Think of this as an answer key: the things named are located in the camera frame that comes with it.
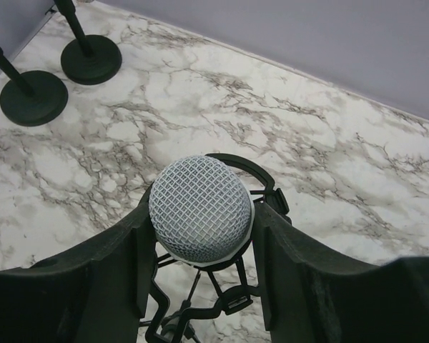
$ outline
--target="white marble floor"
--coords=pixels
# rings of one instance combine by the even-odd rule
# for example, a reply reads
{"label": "white marble floor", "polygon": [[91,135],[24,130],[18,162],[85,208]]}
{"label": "white marble floor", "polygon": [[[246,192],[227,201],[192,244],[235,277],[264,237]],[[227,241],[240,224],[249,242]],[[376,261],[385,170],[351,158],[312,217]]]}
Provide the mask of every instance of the white marble floor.
{"label": "white marble floor", "polygon": [[[73,37],[58,14],[14,61],[63,79],[69,103],[36,128],[0,110],[0,269],[95,235],[170,162],[214,151],[266,168],[294,225],[333,249],[372,263],[429,255],[429,124],[127,11],[94,2],[77,13],[88,34],[118,43],[123,66],[98,86],[67,80],[59,57]],[[251,251],[245,264],[254,280]],[[168,267],[159,282],[180,301],[193,275]],[[213,301],[208,278],[196,295]],[[269,340],[258,301],[194,326],[206,343]]]}

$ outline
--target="stand base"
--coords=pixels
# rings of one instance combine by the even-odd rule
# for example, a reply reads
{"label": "stand base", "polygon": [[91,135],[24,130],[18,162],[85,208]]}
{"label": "stand base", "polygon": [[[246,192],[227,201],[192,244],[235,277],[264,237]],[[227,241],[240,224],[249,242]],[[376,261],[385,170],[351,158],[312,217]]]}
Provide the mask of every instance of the stand base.
{"label": "stand base", "polygon": [[9,120],[22,126],[38,126],[62,113],[69,93],[61,79],[41,70],[21,75],[35,95],[26,96],[13,81],[9,81],[0,93],[0,107]]}
{"label": "stand base", "polygon": [[61,56],[62,69],[66,76],[78,84],[94,85],[110,80],[122,64],[121,51],[107,37],[88,35],[94,54],[85,56],[78,41],[71,41]]}

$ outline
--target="wall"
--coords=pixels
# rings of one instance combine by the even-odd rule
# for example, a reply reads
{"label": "wall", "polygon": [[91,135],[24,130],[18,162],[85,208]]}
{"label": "wall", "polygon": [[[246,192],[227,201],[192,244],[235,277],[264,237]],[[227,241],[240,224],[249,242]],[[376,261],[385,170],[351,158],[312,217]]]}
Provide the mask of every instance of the wall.
{"label": "wall", "polygon": [[102,0],[429,119],[429,0]]}
{"label": "wall", "polygon": [[0,46],[13,58],[49,16],[52,0],[0,0]]}

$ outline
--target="black stand pole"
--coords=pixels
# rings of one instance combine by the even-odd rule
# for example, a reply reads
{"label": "black stand pole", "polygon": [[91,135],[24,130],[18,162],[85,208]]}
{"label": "black stand pole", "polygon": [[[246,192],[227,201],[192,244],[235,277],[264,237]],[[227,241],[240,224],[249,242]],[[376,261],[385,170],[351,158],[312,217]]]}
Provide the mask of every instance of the black stand pole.
{"label": "black stand pole", "polygon": [[78,84],[100,84],[118,72],[122,55],[117,45],[107,37],[86,36],[75,14],[72,0],[54,0],[66,18],[75,40],[62,52],[61,65],[66,76]]}
{"label": "black stand pole", "polygon": [[20,74],[6,59],[1,47],[0,69],[11,80],[1,90],[0,107],[15,124],[46,124],[64,110],[69,95],[57,76],[41,70]]}

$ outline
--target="microphone grille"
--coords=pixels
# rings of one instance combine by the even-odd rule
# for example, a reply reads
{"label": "microphone grille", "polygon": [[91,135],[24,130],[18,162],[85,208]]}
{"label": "microphone grille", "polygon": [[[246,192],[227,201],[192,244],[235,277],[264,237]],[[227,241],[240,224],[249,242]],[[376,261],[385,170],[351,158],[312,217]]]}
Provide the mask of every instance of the microphone grille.
{"label": "microphone grille", "polygon": [[238,176],[208,156],[170,164],[149,195],[149,214],[159,242],[175,258],[201,266],[240,249],[249,239],[253,211]]}

